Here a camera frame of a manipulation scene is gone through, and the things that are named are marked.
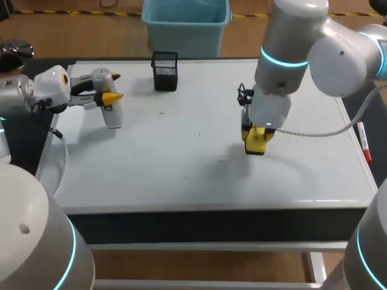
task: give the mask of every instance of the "floor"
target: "floor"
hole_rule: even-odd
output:
[[[114,0],[103,0],[108,5]],[[141,12],[142,0],[119,0],[104,11]],[[233,13],[267,13],[269,0],[230,0]],[[372,12],[367,0],[330,1],[330,12]],[[98,0],[15,0],[18,10],[101,10]],[[336,16],[350,28],[382,23],[381,17]],[[268,18],[234,18],[226,26],[221,56],[258,57]],[[36,57],[150,56],[141,18],[62,14],[23,14],[0,23],[2,39],[19,38],[35,47]],[[98,279],[230,280],[307,282],[298,253],[94,251]],[[327,271],[341,259],[325,253]]]

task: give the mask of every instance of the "plastic bin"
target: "plastic bin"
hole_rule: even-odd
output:
[[[179,57],[219,57],[223,29],[232,20],[229,0],[144,0],[153,51]]]

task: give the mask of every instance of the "marker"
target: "marker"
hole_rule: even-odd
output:
[[[362,145],[363,154],[368,164],[372,162],[371,153],[369,152],[367,137],[365,135],[364,125],[363,122],[358,122],[357,124],[357,130],[359,131],[360,136],[360,143]]]

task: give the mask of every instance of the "pen holder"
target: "pen holder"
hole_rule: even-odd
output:
[[[177,53],[155,51],[151,67],[156,91],[174,92],[177,88]]]

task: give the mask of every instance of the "table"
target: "table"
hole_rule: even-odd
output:
[[[365,92],[370,91],[371,88],[372,86],[364,88],[364,91],[362,92],[363,96],[365,96]],[[346,109],[350,115],[356,111],[356,105],[362,101],[362,98],[362,95],[359,94],[349,98],[348,101],[345,100]],[[378,100],[373,101],[371,104],[371,110],[373,113],[372,117],[377,118],[377,125],[382,126],[383,120],[387,120],[387,118],[385,112],[380,110],[380,108],[383,108],[380,105],[380,100],[379,104],[376,104],[377,101]],[[366,118],[364,121],[368,130],[368,138],[373,157],[375,160],[383,160],[384,155],[379,155],[379,150],[377,150],[377,148],[381,148],[381,144],[377,144],[374,141],[379,132],[374,134],[375,131],[372,130],[377,126],[374,126],[374,123],[372,123],[371,126],[371,122],[368,121],[367,115],[365,115],[365,117]],[[378,162],[376,165],[371,166],[372,174],[374,176],[377,175],[378,178],[379,176],[385,177],[385,170],[380,170],[380,167],[377,165]],[[103,240],[103,236],[108,235],[111,237],[115,244],[109,245],[108,247],[113,246],[115,248],[146,248],[151,246],[152,248],[191,247],[201,249],[211,248],[216,250],[278,250],[289,248],[294,249],[295,247],[300,249],[302,247],[303,250],[309,249],[312,251],[317,251],[326,248],[342,249],[343,243],[337,241],[343,241],[349,238],[357,222],[360,220],[364,209],[365,204],[358,207],[349,207],[346,209],[340,207],[331,209],[325,206],[325,208],[319,209],[310,209],[305,207],[301,210],[276,208],[275,210],[263,211],[244,209],[233,211],[159,211],[156,213],[137,212],[130,214],[77,213],[72,214],[70,218],[79,229],[81,234],[84,236],[85,240],[88,243],[99,244],[98,246],[95,246],[99,248],[106,247],[101,244],[106,244],[107,241]],[[130,219],[131,224],[130,233],[117,234],[107,231],[103,235],[98,235],[93,233],[93,231],[97,230],[97,228],[95,226],[90,226],[91,224],[100,226],[102,225],[104,229],[109,230],[109,225],[125,225],[128,219]],[[256,222],[252,221],[261,220],[270,221],[270,224],[268,224],[263,229],[260,228],[258,232],[256,230]],[[297,227],[300,222],[305,224],[303,229],[298,229],[299,227]]]

